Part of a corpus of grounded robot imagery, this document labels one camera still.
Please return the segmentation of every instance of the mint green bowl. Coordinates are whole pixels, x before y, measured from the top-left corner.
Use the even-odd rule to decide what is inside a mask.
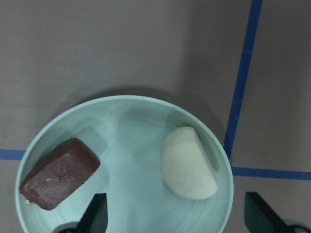
[[[163,182],[165,136],[192,126],[215,168],[220,189],[207,200],[188,200]],[[99,157],[100,168],[54,210],[28,206],[18,187],[37,161],[61,142],[78,137]],[[96,193],[107,193],[107,233],[221,233],[230,215],[233,178],[215,135],[185,110],[142,96],[112,96],[77,105],[45,126],[21,161],[15,199],[26,233],[52,233],[78,222]]]

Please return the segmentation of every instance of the white half-round object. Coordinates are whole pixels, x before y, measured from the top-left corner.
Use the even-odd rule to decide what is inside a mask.
[[[219,188],[213,166],[193,127],[177,128],[165,138],[161,172],[166,185],[188,199],[207,199]]]

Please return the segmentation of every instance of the brown food piece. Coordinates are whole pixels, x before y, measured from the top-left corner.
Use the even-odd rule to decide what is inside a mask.
[[[52,210],[99,167],[94,152],[78,138],[57,146],[27,175],[19,191],[42,209]]]

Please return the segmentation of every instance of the gray floor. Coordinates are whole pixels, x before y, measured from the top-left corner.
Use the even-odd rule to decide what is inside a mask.
[[[223,142],[249,0],[1,1],[0,149],[25,150],[68,108],[147,95],[201,119]],[[264,1],[231,164],[311,171],[311,2]],[[0,160],[1,232],[21,233],[19,161]],[[310,181],[234,177],[226,233],[246,233],[245,191],[311,227]]]

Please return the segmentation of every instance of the blue tape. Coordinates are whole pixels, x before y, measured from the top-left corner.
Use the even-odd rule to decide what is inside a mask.
[[[240,60],[240,67],[233,94],[232,105],[224,140],[224,150],[229,159],[231,156],[234,137],[237,130],[247,75],[251,63],[256,32],[259,22],[261,4],[262,0],[252,0],[249,12],[248,23],[243,44],[243,51]]]
[[[24,150],[0,150],[0,160],[21,160]],[[232,167],[234,176],[311,181],[311,172]]]
[[[311,181],[311,172],[232,167],[234,176]]]
[[[3,160],[21,160],[24,150],[0,150],[0,159]]]

